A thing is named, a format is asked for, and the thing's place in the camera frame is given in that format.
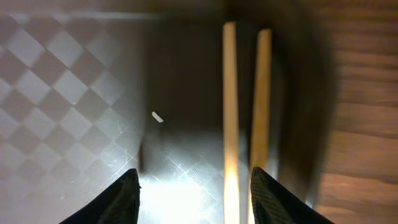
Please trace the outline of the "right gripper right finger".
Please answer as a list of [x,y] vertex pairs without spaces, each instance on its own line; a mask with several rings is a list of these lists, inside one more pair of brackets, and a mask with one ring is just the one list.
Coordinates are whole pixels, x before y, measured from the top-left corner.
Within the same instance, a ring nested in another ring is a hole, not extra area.
[[251,201],[255,224],[333,224],[260,167],[251,173]]

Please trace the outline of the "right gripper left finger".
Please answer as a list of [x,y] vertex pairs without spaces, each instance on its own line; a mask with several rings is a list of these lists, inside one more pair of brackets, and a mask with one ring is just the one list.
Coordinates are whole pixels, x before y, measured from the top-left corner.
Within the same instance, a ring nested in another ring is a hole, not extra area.
[[61,224],[137,224],[140,189],[137,170],[129,169]]

